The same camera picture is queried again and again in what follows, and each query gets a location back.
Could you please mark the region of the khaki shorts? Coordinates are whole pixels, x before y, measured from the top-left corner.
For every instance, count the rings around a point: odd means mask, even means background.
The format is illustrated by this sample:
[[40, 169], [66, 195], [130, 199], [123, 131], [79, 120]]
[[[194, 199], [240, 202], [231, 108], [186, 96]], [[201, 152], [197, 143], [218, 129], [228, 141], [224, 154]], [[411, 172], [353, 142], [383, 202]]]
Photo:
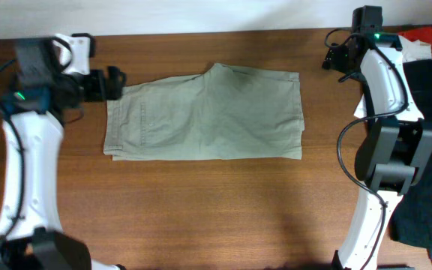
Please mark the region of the khaki shorts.
[[214, 64], [124, 88], [107, 104], [115, 161], [302, 158], [299, 73]]

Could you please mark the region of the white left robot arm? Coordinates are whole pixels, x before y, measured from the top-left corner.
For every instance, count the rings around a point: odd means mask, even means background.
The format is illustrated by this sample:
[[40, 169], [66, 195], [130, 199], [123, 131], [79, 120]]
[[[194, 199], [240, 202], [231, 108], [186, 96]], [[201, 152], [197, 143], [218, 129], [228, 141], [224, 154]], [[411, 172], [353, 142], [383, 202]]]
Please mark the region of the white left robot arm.
[[66, 235], [57, 207], [57, 168], [65, 110], [121, 97], [125, 74], [92, 70], [87, 33], [26, 38], [18, 69], [0, 97], [6, 145], [0, 212], [0, 269], [103, 269], [88, 247]]

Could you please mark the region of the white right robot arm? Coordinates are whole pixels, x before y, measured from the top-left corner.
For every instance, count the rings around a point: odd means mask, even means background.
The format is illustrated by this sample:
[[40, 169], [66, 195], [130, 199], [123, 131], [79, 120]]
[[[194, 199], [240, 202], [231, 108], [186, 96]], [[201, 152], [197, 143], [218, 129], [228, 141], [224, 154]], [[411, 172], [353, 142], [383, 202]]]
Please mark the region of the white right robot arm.
[[392, 214], [408, 190], [416, 185], [432, 154], [432, 122], [416, 106], [404, 74], [403, 46], [397, 34], [383, 31], [380, 6], [365, 5], [352, 12], [349, 36], [327, 43], [322, 68], [343, 74], [364, 89], [366, 113], [339, 134], [367, 123], [367, 136], [355, 156], [355, 172], [338, 163], [359, 188], [349, 232], [334, 252], [332, 269], [377, 269], [377, 255]]

